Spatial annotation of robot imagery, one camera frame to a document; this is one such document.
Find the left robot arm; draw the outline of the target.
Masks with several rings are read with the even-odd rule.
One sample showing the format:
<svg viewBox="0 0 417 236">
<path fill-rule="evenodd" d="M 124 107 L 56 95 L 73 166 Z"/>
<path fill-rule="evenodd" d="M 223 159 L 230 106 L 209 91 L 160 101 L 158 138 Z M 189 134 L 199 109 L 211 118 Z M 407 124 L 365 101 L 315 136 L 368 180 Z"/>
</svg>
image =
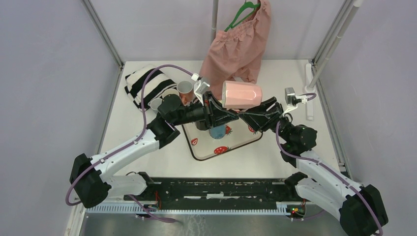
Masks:
<svg viewBox="0 0 417 236">
<path fill-rule="evenodd" d="M 79 201 L 72 203 L 66 199 L 66 204 L 92 208 L 111 195 L 133 194 L 145 201 L 151 199 L 154 186 L 145 182 L 140 174 L 128 178 L 116 176 L 116 172 L 170 144 L 180 135 L 177 125 L 201 121 L 208 128 L 218 127 L 237 120 L 239 109 L 241 107 L 234 99 L 225 97 L 218 101 L 210 91 L 203 94 L 200 103 L 188 106 L 177 95 L 166 96 L 154 120 L 145 123 L 138 135 L 107 152 L 91 157 L 82 153 L 74 159 L 67 195 L 74 191 Z"/>
</svg>

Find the bright blue mug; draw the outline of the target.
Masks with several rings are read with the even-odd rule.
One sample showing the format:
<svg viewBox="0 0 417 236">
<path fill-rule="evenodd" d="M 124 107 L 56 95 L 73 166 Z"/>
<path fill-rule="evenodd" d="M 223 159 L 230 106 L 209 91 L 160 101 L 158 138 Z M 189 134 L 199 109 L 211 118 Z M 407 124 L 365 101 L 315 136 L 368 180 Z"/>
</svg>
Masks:
<svg viewBox="0 0 417 236">
<path fill-rule="evenodd" d="M 226 126 L 223 125 L 209 129 L 209 135 L 216 140 L 222 139 L 226 135 Z"/>
</svg>

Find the black faceted mug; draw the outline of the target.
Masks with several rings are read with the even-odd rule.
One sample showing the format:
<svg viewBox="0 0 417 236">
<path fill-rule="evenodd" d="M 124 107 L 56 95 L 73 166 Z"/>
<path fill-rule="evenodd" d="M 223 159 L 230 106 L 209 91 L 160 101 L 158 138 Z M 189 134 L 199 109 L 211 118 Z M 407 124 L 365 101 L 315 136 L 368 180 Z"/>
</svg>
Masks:
<svg viewBox="0 0 417 236">
<path fill-rule="evenodd" d="M 202 122 L 202 121 L 195 122 L 195 126 L 200 131 L 207 131 L 207 130 L 209 130 L 209 128 L 206 126 L 206 124 L 204 122 Z"/>
</svg>

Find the pale pink faceted mug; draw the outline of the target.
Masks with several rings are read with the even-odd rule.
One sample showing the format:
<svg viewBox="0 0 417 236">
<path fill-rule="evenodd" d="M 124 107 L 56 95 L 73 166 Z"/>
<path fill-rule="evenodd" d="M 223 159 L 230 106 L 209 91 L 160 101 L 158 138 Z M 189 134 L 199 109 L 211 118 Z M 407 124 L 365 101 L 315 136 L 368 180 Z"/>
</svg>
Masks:
<svg viewBox="0 0 417 236">
<path fill-rule="evenodd" d="M 250 109 L 259 106 L 263 99 L 262 88 L 256 84 L 225 81 L 222 88 L 222 107 Z"/>
</svg>

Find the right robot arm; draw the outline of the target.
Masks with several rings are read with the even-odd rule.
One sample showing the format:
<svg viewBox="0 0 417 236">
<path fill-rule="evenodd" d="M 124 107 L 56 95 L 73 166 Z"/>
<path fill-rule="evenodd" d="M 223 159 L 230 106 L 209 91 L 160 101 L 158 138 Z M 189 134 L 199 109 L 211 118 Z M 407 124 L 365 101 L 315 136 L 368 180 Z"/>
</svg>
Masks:
<svg viewBox="0 0 417 236">
<path fill-rule="evenodd" d="M 284 187 L 287 199 L 309 200 L 337 219 L 349 236 L 381 236 L 388 218 L 379 190 L 371 184 L 363 186 L 329 166 L 313 150 L 317 131 L 293 125 L 286 117 L 299 103 L 307 104 L 315 96 L 292 95 L 285 107 L 275 97 L 264 102 L 249 101 L 239 108 L 238 115 L 254 131 L 273 131 L 283 160 L 298 169 Z"/>
</svg>

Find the strawberry print tray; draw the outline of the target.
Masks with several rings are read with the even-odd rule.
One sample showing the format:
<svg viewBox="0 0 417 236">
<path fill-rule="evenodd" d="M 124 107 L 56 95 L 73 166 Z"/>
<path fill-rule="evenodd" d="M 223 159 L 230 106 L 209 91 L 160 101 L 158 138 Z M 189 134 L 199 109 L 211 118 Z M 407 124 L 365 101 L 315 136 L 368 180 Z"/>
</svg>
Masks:
<svg viewBox="0 0 417 236">
<path fill-rule="evenodd" d="M 197 129 L 194 123 L 182 126 L 191 155 L 195 160 L 205 161 L 229 151 L 260 140 L 263 133 L 254 131 L 241 119 L 225 125 L 225 135 L 214 139 L 208 130 Z"/>
</svg>

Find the plain pink tall mug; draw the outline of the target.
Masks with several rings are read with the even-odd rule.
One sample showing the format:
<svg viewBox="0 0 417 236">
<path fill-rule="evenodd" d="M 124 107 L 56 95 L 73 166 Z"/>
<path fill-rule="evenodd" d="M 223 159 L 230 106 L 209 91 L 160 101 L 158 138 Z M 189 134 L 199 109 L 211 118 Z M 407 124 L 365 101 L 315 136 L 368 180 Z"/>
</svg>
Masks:
<svg viewBox="0 0 417 236">
<path fill-rule="evenodd" d="M 178 92 L 176 89 L 174 89 L 174 88 L 169 88 L 169 89 L 166 89 L 166 90 L 162 93 L 162 98 L 165 98 L 165 97 L 167 97 L 167 96 L 169 96 L 169 95 L 175 95 L 175 96 L 178 96 L 178 97 L 179 97 L 179 92 Z"/>
</svg>

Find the grey blue mug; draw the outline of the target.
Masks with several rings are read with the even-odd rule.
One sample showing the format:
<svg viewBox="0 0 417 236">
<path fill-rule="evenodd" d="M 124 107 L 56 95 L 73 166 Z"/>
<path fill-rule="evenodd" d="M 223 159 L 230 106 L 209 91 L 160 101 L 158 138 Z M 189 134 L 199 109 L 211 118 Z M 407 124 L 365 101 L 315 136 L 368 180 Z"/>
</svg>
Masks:
<svg viewBox="0 0 417 236">
<path fill-rule="evenodd" d="M 162 102 L 162 98 L 155 98 L 149 103 L 149 107 L 155 114 L 158 114 L 158 108 L 162 104 Z"/>
</svg>

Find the floral salmon mug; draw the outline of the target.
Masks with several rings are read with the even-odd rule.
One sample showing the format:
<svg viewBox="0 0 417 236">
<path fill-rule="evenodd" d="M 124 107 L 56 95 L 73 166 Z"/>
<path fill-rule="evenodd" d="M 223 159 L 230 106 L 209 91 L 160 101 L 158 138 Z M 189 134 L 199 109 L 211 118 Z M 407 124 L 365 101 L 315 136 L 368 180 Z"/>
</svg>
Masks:
<svg viewBox="0 0 417 236">
<path fill-rule="evenodd" d="M 181 81 L 177 84 L 177 91 L 183 105 L 189 104 L 194 99 L 193 84 L 189 81 Z"/>
</svg>

